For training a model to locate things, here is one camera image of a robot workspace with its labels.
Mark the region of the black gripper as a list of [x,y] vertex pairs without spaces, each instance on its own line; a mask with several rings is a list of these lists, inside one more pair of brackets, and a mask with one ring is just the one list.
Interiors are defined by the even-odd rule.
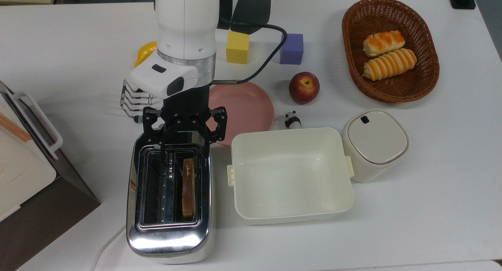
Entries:
[[[204,145],[223,141],[226,137],[227,111],[225,107],[209,109],[210,85],[194,87],[163,99],[161,110],[152,107],[143,108],[143,131],[148,140],[161,147],[161,161],[167,161],[166,147],[177,131],[197,131],[204,140]],[[158,118],[164,126],[153,130]],[[212,118],[217,126],[211,131],[207,121]],[[177,130],[177,119],[189,120],[189,125]]]

